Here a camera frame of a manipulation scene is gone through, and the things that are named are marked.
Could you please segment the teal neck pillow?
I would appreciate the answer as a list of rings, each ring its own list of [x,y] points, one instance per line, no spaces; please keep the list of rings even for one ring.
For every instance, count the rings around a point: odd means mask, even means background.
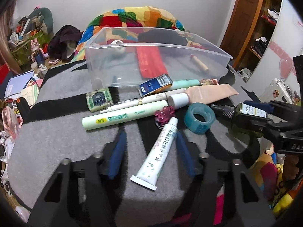
[[[53,31],[52,13],[48,8],[35,9],[28,15],[28,18],[45,34],[50,34]]]

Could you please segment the beige cream tube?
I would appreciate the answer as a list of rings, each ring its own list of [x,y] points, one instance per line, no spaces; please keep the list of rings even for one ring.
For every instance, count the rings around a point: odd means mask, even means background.
[[[238,95],[238,92],[229,84],[194,86],[186,89],[184,93],[169,96],[167,102],[174,109],[179,109],[192,103],[208,105],[233,95]]]

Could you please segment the light blue notebook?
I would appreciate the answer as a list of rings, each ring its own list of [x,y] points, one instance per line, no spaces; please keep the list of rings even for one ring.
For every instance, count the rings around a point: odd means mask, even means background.
[[[23,74],[19,74],[8,81],[4,98],[20,94],[21,90],[25,88],[27,82],[33,78],[34,71],[28,71]]]

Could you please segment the red flat box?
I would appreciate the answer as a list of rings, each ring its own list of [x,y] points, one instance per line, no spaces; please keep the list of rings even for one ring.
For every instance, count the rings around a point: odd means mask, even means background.
[[[6,63],[0,66],[0,84],[2,84],[2,82],[5,80],[9,72],[10,68]]]

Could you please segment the dark purple clothing heap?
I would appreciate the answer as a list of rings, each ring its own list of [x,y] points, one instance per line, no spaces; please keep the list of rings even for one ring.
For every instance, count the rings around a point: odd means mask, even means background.
[[[67,50],[67,43],[79,43],[83,32],[71,25],[63,26],[50,40],[47,47],[47,53],[52,59],[62,59]]]

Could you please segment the clear plastic storage bin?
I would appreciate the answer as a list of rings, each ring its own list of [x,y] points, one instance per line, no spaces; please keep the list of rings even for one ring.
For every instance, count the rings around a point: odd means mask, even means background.
[[[103,28],[84,47],[94,89],[171,80],[220,79],[232,56],[199,35],[154,27]]]

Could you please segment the beige wooden roller stick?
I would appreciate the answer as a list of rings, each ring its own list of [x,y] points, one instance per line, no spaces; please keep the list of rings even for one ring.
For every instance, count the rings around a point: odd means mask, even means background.
[[[204,64],[199,58],[197,58],[195,55],[191,54],[190,59],[193,63],[196,64],[196,66],[203,72],[209,73],[209,68]]]

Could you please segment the green glass bottle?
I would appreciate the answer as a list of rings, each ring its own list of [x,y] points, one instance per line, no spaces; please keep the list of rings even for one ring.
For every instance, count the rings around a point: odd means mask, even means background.
[[[267,112],[240,103],[235,108],[232,124],[242,131],[262,133],[269,120]]]

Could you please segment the white slim pen tube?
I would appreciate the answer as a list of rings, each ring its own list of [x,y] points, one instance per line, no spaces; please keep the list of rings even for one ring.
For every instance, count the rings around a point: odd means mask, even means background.
[[[109,107],[107,107],[106,109],[101,110],[100,113],[106,113],[106,112],[121,110],[121,109],[129,108],[129,107],[139,106],[139,105],[143,105],[143,104],[147,104],[147,103],[153,103],[156,101],[167,100],[169,96],[171,96],[173,94],[184,93],[185,91],[186,91],[186,88],[180,88],[180,89],[175,89],[172,91],[153,94],[153,95],[146,96],[143,98],[135,98],[132,100],[126,100],[126,101],[122,101],[119,103],[114,103],[114,104],[110,105]]]

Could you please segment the blue cigarette box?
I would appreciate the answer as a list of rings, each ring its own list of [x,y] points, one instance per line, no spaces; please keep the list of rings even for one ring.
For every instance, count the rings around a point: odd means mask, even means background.
[[[149,96],[161,92],[173,85],[173,81],[167,74],[162,74],[147,80],[138,86],[140,97]]]

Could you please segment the white green ointment tube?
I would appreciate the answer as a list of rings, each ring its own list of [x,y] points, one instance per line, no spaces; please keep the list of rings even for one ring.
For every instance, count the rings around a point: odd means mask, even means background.
[[[169,122],[164,125],[138,173],[132,175],[130,178],[132,182],[152,191],[157,190],[156,183],[177,134],[177,124],[178,119],[172,117]]]

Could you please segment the blue clear tape roll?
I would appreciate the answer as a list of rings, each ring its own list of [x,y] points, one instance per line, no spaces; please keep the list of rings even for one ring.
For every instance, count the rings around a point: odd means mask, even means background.
[[[192,103],[189,105],[184,124],[195,134],[204,134],[209,130],[216,119],[213,110],[203,103]]]

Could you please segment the colourful patchwork quilt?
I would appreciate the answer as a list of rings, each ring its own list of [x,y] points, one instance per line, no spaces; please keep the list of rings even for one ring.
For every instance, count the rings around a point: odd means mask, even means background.
[[[83,32],[72,62],[85,59],[87,41],[105,27],[158,27],[184,31],[183,24],[170,12],[152,7],[124,7],[95,17]]]

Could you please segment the black clothing pile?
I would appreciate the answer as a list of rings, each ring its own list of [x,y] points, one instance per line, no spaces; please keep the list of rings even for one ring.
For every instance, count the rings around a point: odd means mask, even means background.
[[[152,29],[138,35],[138,41],[170,45],[187,45],[187,39],[173,30]]]

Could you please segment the magenta hair scrunchie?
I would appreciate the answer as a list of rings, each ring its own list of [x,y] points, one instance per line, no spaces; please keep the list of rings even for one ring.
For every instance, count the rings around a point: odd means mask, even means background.
[[[162,110],[157,110],[154,113],[155,124],[158,128],[163,128],[172,117],[175,116],[175,109],[173,106],[166,106]]]

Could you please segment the wooden shelf cabinet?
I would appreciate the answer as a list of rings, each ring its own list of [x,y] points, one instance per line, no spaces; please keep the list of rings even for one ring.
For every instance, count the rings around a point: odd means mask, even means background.
[[[233,63],[235,70],[249,69],[251,72],[255,70],[273,36],[282,1],[259,0],[252,23],[253,29],[249,31],[250,37],[245,40],[245,48],[240,50],[239,56]]]

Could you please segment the red envelope packet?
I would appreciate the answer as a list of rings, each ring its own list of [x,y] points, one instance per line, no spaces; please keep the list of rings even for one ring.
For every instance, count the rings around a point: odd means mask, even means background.
[[[138,46],[136,48],[138,65],[143,79],[152,79],[167,74],[160,50],[156,46]]]

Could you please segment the pink bunny figurine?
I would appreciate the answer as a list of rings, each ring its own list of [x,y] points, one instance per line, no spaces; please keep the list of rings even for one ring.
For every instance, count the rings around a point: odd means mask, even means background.
[[[40,48],[38,39],[35,37],[34,40],[30,41],[31,43],[31,60],[32,62],[37,63],[37,67],[45,64],[44,60],[44,51]]]

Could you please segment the green hexagonal small box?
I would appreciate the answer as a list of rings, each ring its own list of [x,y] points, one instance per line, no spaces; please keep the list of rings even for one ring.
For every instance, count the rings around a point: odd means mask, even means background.
[[[106,109],[113,103],[110,90],[108,88],[98,89],[86,94],[86,102],[90,112]]]

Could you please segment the white medical tape roll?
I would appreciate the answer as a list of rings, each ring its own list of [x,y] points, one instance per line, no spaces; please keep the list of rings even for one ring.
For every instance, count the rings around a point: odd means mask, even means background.
[[[125,54],[126,47],[124,46],[124,42],[121,40],[114,40],[110,43],[110,45],[112,45],[110,48],[112,57],[120,58]]]

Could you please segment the long pale green tube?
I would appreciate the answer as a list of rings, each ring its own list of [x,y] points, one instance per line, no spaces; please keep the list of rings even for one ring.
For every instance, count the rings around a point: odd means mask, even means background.
[[[160,111],[167,106],[167,101],[161,100],[90,117],[84,117],[82,118],[82,126],[86,131],[104,128],[115,124],[153,116],[156,111]]]

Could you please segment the wooden door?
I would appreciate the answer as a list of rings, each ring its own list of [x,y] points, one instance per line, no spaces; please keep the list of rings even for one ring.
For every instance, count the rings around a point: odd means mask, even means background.
[[[236,0],[220,47],[230,54],[235,70],[254,71],[260,58],[250,49],[265,0]]]

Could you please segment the green cluttered basket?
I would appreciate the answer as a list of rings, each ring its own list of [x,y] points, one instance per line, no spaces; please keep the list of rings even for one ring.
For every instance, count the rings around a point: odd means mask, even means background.
[[[17,48],[11,52],[19,66],[22,66],[31,60],[30,41],[34,40],[35,38],[37,38],[37,41],[40,44],[41,48],[43,47],[44,44],[47,44],[50,41],[50,35],[45,34],[42,30],[38,31],[36,34],[31,36],[28,40],[22,41],[22,43],[19,44]]]

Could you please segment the mint green bottle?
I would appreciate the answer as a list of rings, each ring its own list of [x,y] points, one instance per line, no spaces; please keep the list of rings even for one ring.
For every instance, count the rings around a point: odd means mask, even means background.
[[[200,85],[200,81],[197,79],[177,80],[177,81],[173,81],[173,84],[170,87],[165,88],[164,91],[173,91],[181,88],[187,89],[189,87],[198,86],[198,85]]]

